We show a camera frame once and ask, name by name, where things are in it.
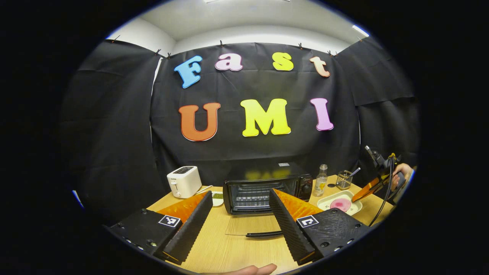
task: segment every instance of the power cord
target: power cord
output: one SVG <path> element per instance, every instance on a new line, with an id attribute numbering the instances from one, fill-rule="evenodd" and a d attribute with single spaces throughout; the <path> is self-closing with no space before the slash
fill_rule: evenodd
<path id="1" fill-rule="evenodd" d="M 394 169 L 394 161 L 392 159 L 392 156 L 390 156 L 387 160 L 389 162 L 389 168 L 390 168 L 390 173 L 389 173 L 389 185 L 387 187 L 387 191 L 385 192 L 385 198 L 384 201 L 382 202 L 382 205 L 380 206 L 380 209 L 377 212 L 377 215 L 375 215 L 375 218 L 371 221 L 371 223 L 368 225 L 369 227 L 372 226 L 374 221 L 377 219 L 377 217 L 380 215 L 382 212 L 382 209 L 384 208 L 385 202 L 387 201 L 387 197 L 389 196 L 389 192 L 391 191 L 391 185 L 392 185 L 392 170 Z"/>

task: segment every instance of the wooden table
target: wooden table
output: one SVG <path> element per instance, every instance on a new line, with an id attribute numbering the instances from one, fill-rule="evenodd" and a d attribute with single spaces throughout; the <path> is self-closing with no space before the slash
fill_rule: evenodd
<path id="1" fill-rule="evenodd" d="M 328 176 L 327 184 L 335 182 L 336 175 Z M 222 187 L 211 187 L 208 190 L 222 191 Z M 356 194 L 361 188 L 352 185 L 348 190 Z M 309 203 L 317 205 L 316 203 L 319 199 L 339 191 L 341 190 L 337 187 L 327 187 L 326 185 L 323 196 L 311 196 Z M 169 193 L 147 209 L 158 211 L 180 200 Z M 368 225 L 377 214 L 382 204 L 382 199 L 375 195 L 370 195 L 362 199 L 361 202 L 363 204 L 362 209 L 354 214 L 353 217 Z M 391 204 L 385 203 L 376 223 L 382 221 L 389 214 L 392 207 Z M 197 273 L 219 273 L 238 270 L 250 265 L 262 267 L 274 263 L 277 265 L 277 269 L 272 275 L 291 271 L 299 267 L 292 259 L 283 235 L 265 240 L 250 239 L 243 235 L 230 235 L 228 225 L 232 222 L 232 218 L 236 218 L 236 216 L 228 214 L 224 204 L 212 207 L 187 260 L 180 267 Z M 254 218 L 241 216 L 236 218 L 236 221 L 246 222 Z M 271 224 L 276 223 L 272 215 L 267 218 Z"/>

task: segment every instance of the human hand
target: human hand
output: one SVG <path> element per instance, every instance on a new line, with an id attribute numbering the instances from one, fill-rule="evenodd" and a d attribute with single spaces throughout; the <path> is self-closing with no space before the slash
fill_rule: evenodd
<path id="1" fill-rule="evenodd" d="M 394 191 L 394 189 L 396 189 L 399 184 L 399 177 L 397 176 L 397 173 L 399 172 L 401 172 L 404 175 L 404 178 L 408 180 L 411 176 L 411 173 L 413 173 L 413 169 L 406 163 L 401 163 L 396 166 L 394 172 L 392 173 L 392 176 L 394 177 L 392 178 L 391 191 Z"/>
<path id="2" fill-rule="evenodd" d="M 224 273 L 201 273 L 202 275 L 270 275 L 277 269 L 274 264 L 265 265 L 264 267 L 257 268 L 254 265 L 242 268 L 236 271 L 229 271 Z"/>

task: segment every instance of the metal mesh cup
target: metal mesh cup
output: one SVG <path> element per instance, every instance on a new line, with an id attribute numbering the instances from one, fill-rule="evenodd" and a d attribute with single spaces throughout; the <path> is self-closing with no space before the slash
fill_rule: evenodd
<path id="1" fill-rule="evenodd" d="M 352 173 L 347 170 L 339 172 L 338 177 L 336 178 L 336 187 L 341 190 L 350 188 L 353 179 L 353 177 L 350 177 L 351 174 Z"/>

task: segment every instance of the white toaster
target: white toaster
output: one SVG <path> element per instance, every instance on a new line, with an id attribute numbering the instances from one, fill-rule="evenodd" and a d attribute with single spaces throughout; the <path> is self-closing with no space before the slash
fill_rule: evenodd
<path id="1" fill-rule="evenodd" d="M 184 166 L 166 175 L 172 193 L 177 198 L 190 198 L 202 186 L 197 166 Z"/>

